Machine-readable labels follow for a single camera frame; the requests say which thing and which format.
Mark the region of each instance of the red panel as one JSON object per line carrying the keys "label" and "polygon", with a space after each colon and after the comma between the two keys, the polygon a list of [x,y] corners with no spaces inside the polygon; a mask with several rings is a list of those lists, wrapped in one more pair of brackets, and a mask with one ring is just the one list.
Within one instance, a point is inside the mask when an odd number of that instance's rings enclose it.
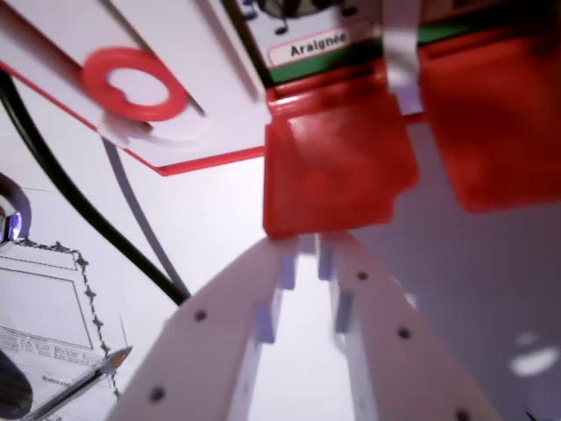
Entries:
{"label": "red panel", "polygon": [[268,92],[273,122],[266,129],[264,226],[270,237],[388,222],[394,199],[416,184],[404,120],[380,77],[381,63],[375,64],[370,75],[341,82],[319,75]]}
{"label": "red panel", "polygon": [[422,50],[422,95],[462,207],[561,199],[561,50],[556,23]]}

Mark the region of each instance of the red ring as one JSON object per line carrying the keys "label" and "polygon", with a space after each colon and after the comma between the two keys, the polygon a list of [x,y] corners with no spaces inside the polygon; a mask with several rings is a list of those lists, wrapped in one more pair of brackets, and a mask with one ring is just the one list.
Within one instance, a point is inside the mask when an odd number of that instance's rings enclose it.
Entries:
{"label": "red ring", "polygon": [[[118,68],[134,68],[154,76],[167,88],[167,100],[157,105],[127,101],[120,89],[109,85],[108,76]],[[135,48],[109,47],[91,54],[82,68],[82,82],[88,93],[106,109],[140,121],[163,121],[181,114],[188,105],[188,93],[174,75],[153,54]]]}

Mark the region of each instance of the red plastic piece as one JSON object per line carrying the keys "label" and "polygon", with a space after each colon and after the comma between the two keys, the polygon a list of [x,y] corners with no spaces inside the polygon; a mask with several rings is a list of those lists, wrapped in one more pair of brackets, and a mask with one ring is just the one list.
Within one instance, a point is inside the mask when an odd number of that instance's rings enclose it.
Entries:
{"label": "red plastic piece", "polygon": [[[124,92],[109,85],[108,75],[118,68],[134,68],[159,79],[167,87],[167,100],[157,105],[127,101]],[[102,48],[91,54],[82,69],[88,93],[106,109],[139,121],[163,121],[181,114],[188,105],[188,93],[158,58],[134,48]]]}
{"label": "red plastic piece", "polygon": [[421,51],[422,95],[461,206],[561,199],[557,20],[476,33]]}
{"label": "red plastic piece", "polygon": [[264,227],[272,238],[388,222],[418,180],[381,61],[267,92]]}

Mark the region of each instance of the black wire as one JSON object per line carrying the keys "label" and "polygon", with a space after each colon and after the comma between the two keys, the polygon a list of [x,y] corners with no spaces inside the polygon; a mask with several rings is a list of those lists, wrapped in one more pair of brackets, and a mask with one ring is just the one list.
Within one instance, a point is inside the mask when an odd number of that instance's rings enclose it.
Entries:
{"label": "black wire", "polygon": [[174,264],[169,259],[169,257],[167,257],[164,247],[162,247],[162,245],[158,241],[158,236],[150,226],[148,218],[142,211],[140,202],[134,194],[134,190],[129,183],[128,177],[126,176],[126,171],[124,170],[123,162],[121,161],[121,157],[119,156],[117,147],[104,138],[102,138],[102,141],[103,147],[105,147],[105,152],[107,153],[107,158],[109,158],[109,164],[111,164],[111,169],[113,170],[113,174],[115,175],[117,184],[121,189],[121,193],[123,193],[123,197],[128,203],[132,215],[137,220],[138,226],[144,233],[148,244],[154,251],[154,254],[156,254],[156,257],[160,261],[161,266],[166,271],[167,276],[169,276],[172,284],[183,291],[185,294],[188,294],[187,287],[185,287],[185,284],[181,280],[181,277],[177,273],[177,270],[175,270]]}
{"label": "black wire", "polygon": [[70,202],[72,206],[103,235],[117,250],[145,273],[174,303],[180,305],[190,297],[185,294],[155,267],[123,234],[103,217],[101,213],[84,197],[81,191],[70,180],[51,149],[37,130],[33,120],[18,94],[11,77],[0,70],[0,99],[8,112],[19,135],[29,148],[35,160],[43,168],[51,182]]}

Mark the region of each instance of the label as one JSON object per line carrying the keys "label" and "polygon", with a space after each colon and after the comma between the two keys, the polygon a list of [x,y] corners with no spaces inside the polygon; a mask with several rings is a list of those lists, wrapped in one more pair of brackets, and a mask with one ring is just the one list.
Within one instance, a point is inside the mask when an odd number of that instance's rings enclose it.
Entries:
{"label": "label", "polygon": [[275,46],[269,50],[269,60],[272,66],[279,66],[338,50],[355,42],[372,39],[379,35],[380,28],[374,29],[368,22],[341,26],[281,46]]}

